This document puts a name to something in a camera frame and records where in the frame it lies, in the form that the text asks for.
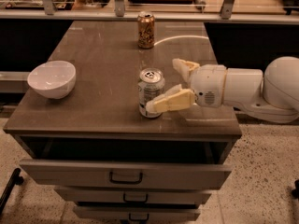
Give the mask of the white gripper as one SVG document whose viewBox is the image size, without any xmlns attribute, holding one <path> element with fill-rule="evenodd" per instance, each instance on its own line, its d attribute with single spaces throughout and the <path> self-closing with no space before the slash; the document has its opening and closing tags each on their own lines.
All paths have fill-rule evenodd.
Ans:
<svg viewBox="0 0 299 224">
<path fill-rule="evenodd" d="M 222 105 L 223 89 L 227 73 L 225 66 L 217 64 L 200 66 L 199 63 L 179 58 L 174 59 L 172 64 L 173 68 L 182 76 L 185 82 L 188 82 L 191 77 L 190 87 L 192 90 L 183 89 L 181 85 L 176 85 L 165 93 L 148 101 L 146 103 L 146 110 L 148 112 L 163 113 L 178 111 L 191 107 L 195 102 L 204 107 L 219 107 Z"/>
</svg>

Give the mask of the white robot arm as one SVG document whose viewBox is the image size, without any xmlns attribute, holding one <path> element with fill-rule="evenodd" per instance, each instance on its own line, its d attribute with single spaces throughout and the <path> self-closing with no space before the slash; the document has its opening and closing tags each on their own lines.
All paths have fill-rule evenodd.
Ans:
<svg viewBox="0 0 299 224">
<path fill-rule="evenodd" d="M 256 119 L 289 123 L 299 118 L 299 59 L 285 56 L 265 70 L 227 68 L 175 59 L 187 89 L 179 85 L 146 103 L 151 113 L 187 109 L 194 104 L 235 107 Z"/>
</svg>

